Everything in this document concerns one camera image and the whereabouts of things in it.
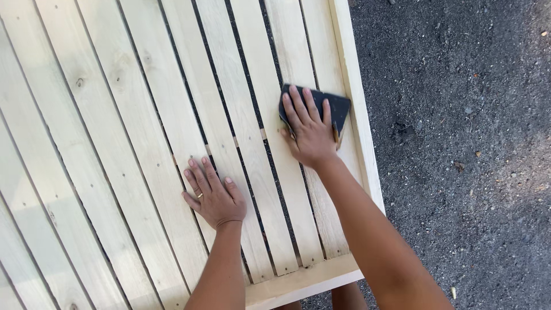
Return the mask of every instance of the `forearm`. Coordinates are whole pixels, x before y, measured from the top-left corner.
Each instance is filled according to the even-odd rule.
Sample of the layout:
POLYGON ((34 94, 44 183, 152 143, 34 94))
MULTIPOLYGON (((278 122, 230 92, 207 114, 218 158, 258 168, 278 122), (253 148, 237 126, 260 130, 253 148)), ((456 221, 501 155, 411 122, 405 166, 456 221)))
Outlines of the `forearm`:
POLYGON ((242 222, 231 221, 218 227, 207 264, 186 310, 245 308, 241 226, 242 222))
POLYGON ((437 299, 447 303, 415 252, 355 181, 342 160, 332 159, 317 169, 317 173, 335 204, 350 249, 380 307, 392 308, 398 298, 413 302, 433 295, 439 295, 437 299))

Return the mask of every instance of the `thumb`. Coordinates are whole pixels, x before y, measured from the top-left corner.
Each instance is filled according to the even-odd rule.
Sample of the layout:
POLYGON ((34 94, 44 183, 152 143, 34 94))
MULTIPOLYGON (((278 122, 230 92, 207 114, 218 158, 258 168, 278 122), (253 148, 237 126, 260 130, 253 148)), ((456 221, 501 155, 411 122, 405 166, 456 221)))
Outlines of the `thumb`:
POLYGON ((300 152, 299 150, 299 146, 296 144, 296 140, 294 140, 292 137, 291 137, 291 133, 289 132, 289 130, 287 129, 280 129, 279 130, 281 132, 281 135, 283 136, 283 138, 285 139, 285 141, 287 141, 287 144, 289 145, 289 148, 291 149, 291 154, 293 156, 295 156, 296 154, 298 154, 300 152))
POLYGON ((234 181, 230 177, 226 177, 224 179, 224 185, 226 186, 228 194, 230 194, 231 198, 234 201, 244 201, 243 194, 237 188, 237 185, 235 185, 234 181))
POLYGON ((188 194, 187 192, 182 192, 183 199, 187 202, 187 204, 197 213, 201 214, 201 204, 193 199, 193 197, 188 194))

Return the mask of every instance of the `sandpaper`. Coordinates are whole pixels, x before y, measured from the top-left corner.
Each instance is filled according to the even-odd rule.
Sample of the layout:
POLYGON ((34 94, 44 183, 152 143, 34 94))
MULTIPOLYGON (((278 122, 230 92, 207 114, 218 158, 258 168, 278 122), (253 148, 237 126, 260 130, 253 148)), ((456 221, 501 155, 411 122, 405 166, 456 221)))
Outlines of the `sandpaper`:
MULTIPOLYGON (((281 95, 279 97, 279 117, 289 126, 289 131, 294 136, 293 128, 291 127, 291 124, 289 123, 289 119, 287 118, 287 114, 285 113, 285 108, 283 107, 283 94, 289 93, 289 86, 290 84, 283 85, 283 88, 281 90, 281 95)), ((299 91, 300 98, 302 99, 302 102, 304 105, 306 105, 306 101, 304 100, 304 96, 302 95, 302 87, 297 86, 297 90, 299 91)), ((319 90, 311 89, 312 97, 314 98, 314 103, 316 104, 317 110, 320 113, 320 118, 323 120, 323 100, 326 98, 329 100, 329 107, 331 108, 331 123, 333 124, 333 130, 335 131, 335 142, 339 142, 341 138, 341 133, 344 127, 344 121, 346 120, 346 116, 348 114, 348 111, 350 110, 350 104, 351 101, 348 98, 345 98, 343 96, 337 96, 329 93, 323 93, 319 90)))

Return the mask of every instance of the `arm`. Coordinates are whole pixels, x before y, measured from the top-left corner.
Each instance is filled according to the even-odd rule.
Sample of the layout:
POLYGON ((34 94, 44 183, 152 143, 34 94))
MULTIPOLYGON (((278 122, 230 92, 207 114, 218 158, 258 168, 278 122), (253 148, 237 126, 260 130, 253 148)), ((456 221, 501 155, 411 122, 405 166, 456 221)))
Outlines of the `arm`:
POLYGON ((199 197, 182 193, 186 202, 214 229, 216 237, 203 274, 185 309, 245 309, 245 283, 241 271, 241 226, 245 218, 245 200, 230 178, 222 186, 210 161, 203 166, 190 159, 186 179, 199 197))
POLYGON ((291 86, 289 90, 290 96, 284 95, 283 104, 296 140, 287 130, 282 133, 293 156, 313 168, 327 189, 348 245, 379 307, 453 309, 415 252, 337 156, 327 99, 323 103, 321 120, 308 89, 303 90, 306 107, 296 87, 291 86))

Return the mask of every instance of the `finger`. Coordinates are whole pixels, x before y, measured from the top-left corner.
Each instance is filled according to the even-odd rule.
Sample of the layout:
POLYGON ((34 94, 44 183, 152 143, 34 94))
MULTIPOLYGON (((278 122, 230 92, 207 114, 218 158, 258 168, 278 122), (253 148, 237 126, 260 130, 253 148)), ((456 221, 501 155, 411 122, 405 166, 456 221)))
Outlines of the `finger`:
POLYGON ((299 129, 302 126, 302 122, 296 114, 293 103, 291 102, 291 97, 288 93, 283 94, 283 107, 285 108, 285 114, 287 114, 291 128, 293 128, 293 130, 299 129))
POLYGON ((197 184, 197 180, 195 179, 195 175, 193 175, 193 172, 189 169, 184 170, 183 174, 186 177, 186 180, 190 183, 191 190, 193 190, 193 193, 195 194, 195 197, 197 197, 200 193, 202 193, 202 191, 201 191, 201 188, 199 188, 199 185, 197 184))
POLYGON ((237 185, 235 185, 234 181, 230 177, 226 177, 224 179, 224 185, 226 186, 226 190, 228 191, 228 194, 230 194, 231 198, 235 202, 245 201, 245 198, 243 198, 243 194, 237 188, 237 185))
POLYGON ((291 133, 287 129, 281 129, 280 130, 283 138, 285 141, 287 141, 287 144, 289 145, 289 148, 291 149, 291 154, 295 156, 299 153, 299 146, 296 144, 296 140, 291 138, 291 133))
POLYGON ((329 99, 323 100, 323 123, 326 126, 331 126, 331 107, 329 106, 329 99))
POLYGON ((208 181, 205 178, 203 170, 201 170, 201 168, 199 167, 199 164, 193 158, 190 158, 190 160, 187 161, 187 163, 190 164, 191 171, 193 172, 193 176, 195 177, 195 180, 199 187, 198 192, 195 190, 195 187, 193 188, 193 191, 195 192, 195 194, 196 195, 199 195, 201 193, 209 194, 211 192, 210 185, 208 184, 208 181))
POLYGON ((216 171, 214 170, 210 160, 207 157, 203 157, 201 162, 203 162, 203 167, 205 168, 205 173, 207 174, 207 180, 210 184, 210 188, 213 190, 222 189, 222 183, 220 183, 220 179, 216 175, 216 171))
POLYGON ((193 199, 193 197, 189 194, 189 193, 186 193, 185 191, 182 192, 182 196, 183 196, 183 199, 186 201, 186 203, 197 213, 199 213, 199 215, 201 214, 201 204, 199 203, 199 201, 193 199))
POLYGON ((312 121, 312 118, 310 118, 310 115, 308 114, 308 110, 304 106, 304 103, 302 102, 302 99, 300 98, 300 94, 298 89, 295 85, 291 85, 289 87, 289 94, 291 95, 291 98, 293 99, 293 104, 295 105, 296 113, 298 114, 300 121, 303 124, 308 124, 312 121))
POLYGON ((309 88, 303 88, 302 95, 304 96, 304 100, 306 101, 306 107, 308 107, 310 118, 314 122, 321 123, 320 112, 317 110, 316 103, 314 103, 312 91, 309 88))

